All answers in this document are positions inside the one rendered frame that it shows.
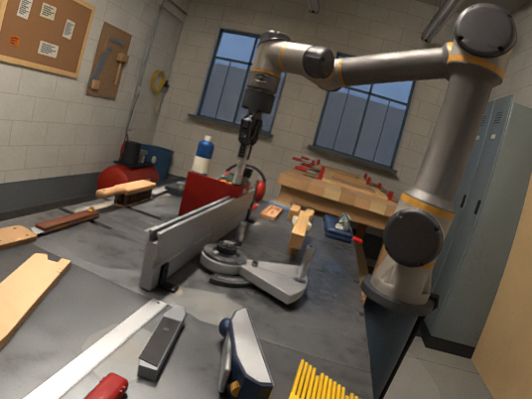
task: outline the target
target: cork bulletin board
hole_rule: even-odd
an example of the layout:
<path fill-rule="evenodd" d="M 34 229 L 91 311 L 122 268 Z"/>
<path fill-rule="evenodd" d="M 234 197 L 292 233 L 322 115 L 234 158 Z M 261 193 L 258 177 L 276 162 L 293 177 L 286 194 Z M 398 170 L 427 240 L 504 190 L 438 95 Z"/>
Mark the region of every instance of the cork bulletin board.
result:
<path fill-rule="evenodd" d="M 77 77 L 93 16 L 82 0 L 2 0 L 0 61 Z"/>
<path fill-rule="evenodd" d="M 106 22 L 103 23 L 101 35 L 96 48 L 96 56 L 90 71 L 90 79 L 86 90 L 87 95 L 115 99 L 122 71 L 127 64 L 127 53 L 131 44 L 131 35 Z M 122 63 L 117 59 L 124 56 Z M 97 81 L 97 89 L 91 87 Z"/>

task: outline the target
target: workbench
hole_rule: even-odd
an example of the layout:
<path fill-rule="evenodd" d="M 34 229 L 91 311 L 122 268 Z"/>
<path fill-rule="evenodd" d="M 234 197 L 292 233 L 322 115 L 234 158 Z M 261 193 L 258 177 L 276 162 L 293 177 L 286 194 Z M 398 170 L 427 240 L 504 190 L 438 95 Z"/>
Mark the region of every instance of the workbench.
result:
<path fill-rule="evenodd" d="M 367 226 L 383 230 L 390 216 L 395 212 L 397 200 L 365 180 L 346 172 L 325 168 L 321 180 L 318 174 L 291 169 L 279 175 L 277 183 L 281 191 L 277 201 L 282 204 L 310 207 L 317 212 L 340 216 L 346 212 L 352 221 L 358 223 L 355 236 L 363 238 Z M 354 242 L 359 278 L 368 274 L 362 244 Z M 376 266 L 386 257 L 384 245 L 380 250 Z"/>
<path fill-rule="evenodd" d="M 315 246 L 304 297 L 290 306 L 254 287 L 211 285 L 199 258 L 170 281 L 175 294 L 139 287 L 146 228 L 173 219 L 181 199 L 160 195 L 132 208 L 103 209 L 86 222 L 41 236 L 34 243 L 0 252 L 0 281 L 34 253 L 71 260 L 71 268 L 45 297 L 11 341 L 0 350 L 2 399 L 20 399 L 71 362 L 150 299 L 189 313 L 186 326 L 158 383 L 137 377 L 138 356 L 164 312 L 136 332 L 64 396 L 83 398 L 109 372 L 129 380 L 128 399 L 226 397 L 217 392 L 222 337 L 218 324 L 248 308 L 276 387 L 272 399 L 288 399 L 303 358 L 318 372 L 338 381 L 360 398 L 371 399 L 371 373 L 355 254 L 351 245 L 326 238 L 323 220 L 313 219 L 304 245 Z M 241 249 L 257 260 L 298 264 L 286 254 L 292 223 L 259 218 L 253 211 Z M 58 208 L 0 222 L 0 227 L 64 216 Z"/>

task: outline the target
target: window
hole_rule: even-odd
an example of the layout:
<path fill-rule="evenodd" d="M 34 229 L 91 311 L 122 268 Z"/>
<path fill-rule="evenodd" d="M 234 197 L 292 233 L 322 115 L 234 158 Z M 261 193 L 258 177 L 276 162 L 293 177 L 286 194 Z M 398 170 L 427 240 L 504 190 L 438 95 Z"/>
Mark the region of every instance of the window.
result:
<path fill-rule="evenodd" d="M 259 45 L 256 35 L 221 31 L 210 66 L 199 115 L 240 125 L 247 109 L 242 107 L 249 71 Z M 285 74 L 281 76 L 272 112 L 262 115 L 262 131 L 272 130 Z"/>
<path fill-rule="evenodd" d="M 400 81 L 328 93 L 314 145 L 391 168 L 413 88 Z"/>

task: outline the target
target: metal ruler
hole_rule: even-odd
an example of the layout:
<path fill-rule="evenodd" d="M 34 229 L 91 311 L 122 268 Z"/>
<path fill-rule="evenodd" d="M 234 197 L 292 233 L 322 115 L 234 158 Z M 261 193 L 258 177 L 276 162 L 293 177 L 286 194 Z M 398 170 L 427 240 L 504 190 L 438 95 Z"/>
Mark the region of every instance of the metal ruler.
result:
<path fill-rule="evenodd" d="M 118 349 L 134 333 L 155 318 L 167 304 L 151 300 L 137 312 L 108 332 L 98 342 L 75 358 L 24 399 L 59 399 L 83 377 Z"/>

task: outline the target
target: robotic arm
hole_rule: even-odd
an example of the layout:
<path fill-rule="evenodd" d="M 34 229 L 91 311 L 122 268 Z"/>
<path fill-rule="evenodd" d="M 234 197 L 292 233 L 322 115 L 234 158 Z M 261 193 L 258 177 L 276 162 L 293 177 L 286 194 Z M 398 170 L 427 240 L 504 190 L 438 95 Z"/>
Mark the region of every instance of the robotic arm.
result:
<path fill-rule="evenodd" d="M 257 142 L 262 113 L 270 113 L 281 73 L 296 73 L 318 87 L 445 78 L 449 87 L 414 187 L 405 192 L 384 230 L 388 256 L 364 278 L 374 302 L 400 313 L 425 316 L 432 269 L 453 221 L 453 198 L 466 167 L 491 90 L 500 85 L 517 40 L 512 17 L 492 4 L 464 10 L 455 39 L 439 49 L 335 60 L 329 49 L 291 43 L 276 31 L 261 36 L 242 106 L 240 151 L 233 183 L 239 185 Z"/>

